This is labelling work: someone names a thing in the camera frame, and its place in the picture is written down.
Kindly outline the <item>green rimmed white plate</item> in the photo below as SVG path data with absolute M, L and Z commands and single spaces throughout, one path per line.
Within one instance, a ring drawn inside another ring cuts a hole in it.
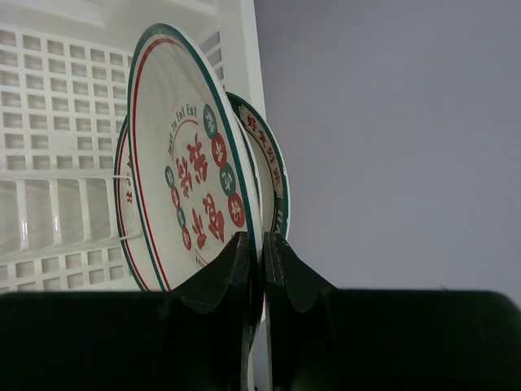
M 226 95 L 256 160 L 253 166 L 260 193 L 263 230 L 279 233 L 287 239 L 291 226 L 291 193 L 278 141 L 267 120 L 249 102 L 231 92 Z

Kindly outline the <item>white plate orange sunburst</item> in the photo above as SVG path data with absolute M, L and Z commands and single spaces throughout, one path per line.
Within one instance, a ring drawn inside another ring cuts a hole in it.
M 117 232 L 120 236 L 120 245 L 129 267 L 130 274 L 142 291 L 147 290 L 147 285 L 139 273 L 134 261 L 134 255 L 130 244 L 142 235 L 140 223 L 134 205 L 131 164 L 128 151 L 128 119 L 122 122 L 114 156 L 113 168 L 114 200 L 116 205 Z

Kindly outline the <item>white plate red characters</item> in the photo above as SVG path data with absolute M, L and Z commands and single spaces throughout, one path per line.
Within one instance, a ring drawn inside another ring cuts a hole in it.
M 237 234 L 251 258 L 249 347 L 261 316 L 261 211 L 243 132 L 215 72 L 180 30 L 142 34 L 127 89 L 128 149 L 148 292 L 171 292 Z

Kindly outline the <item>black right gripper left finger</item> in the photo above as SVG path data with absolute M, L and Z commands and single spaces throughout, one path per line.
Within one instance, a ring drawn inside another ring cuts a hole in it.
M 251 258 L 235 235 L 171 292 L 1 297 L 4 390 L 244 390 Z

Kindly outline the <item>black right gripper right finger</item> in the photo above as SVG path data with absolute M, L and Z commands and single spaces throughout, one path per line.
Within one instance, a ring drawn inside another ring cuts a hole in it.
M 520 310 L 476 290 L 337 288 L 264 239 L 274 390 L 517 390 Z

